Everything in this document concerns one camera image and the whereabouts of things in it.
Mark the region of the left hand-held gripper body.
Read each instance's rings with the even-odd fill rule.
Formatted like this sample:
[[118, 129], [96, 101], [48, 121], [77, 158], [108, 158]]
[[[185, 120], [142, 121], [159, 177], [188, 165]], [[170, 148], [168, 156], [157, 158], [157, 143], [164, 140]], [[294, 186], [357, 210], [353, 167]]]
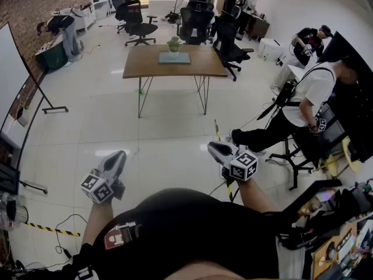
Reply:
[[92, 169], [80, 184], [80, 188], [93, 202], [102, 204], [113, 198], [122, 199], [125, 186], [118, 177], [105, 175], [98, 169]]

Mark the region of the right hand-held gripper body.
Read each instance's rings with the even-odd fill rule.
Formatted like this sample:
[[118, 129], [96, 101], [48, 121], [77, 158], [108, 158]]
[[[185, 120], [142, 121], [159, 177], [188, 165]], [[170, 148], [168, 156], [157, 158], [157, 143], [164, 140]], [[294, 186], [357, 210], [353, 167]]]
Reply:
[[258, 158], [249, 150], [238, 148], [239, 151], [236, 155], [233, 155], [229, 168], [222, 166], [221, 175], [239, 181], [248, 181], [258, 169]]

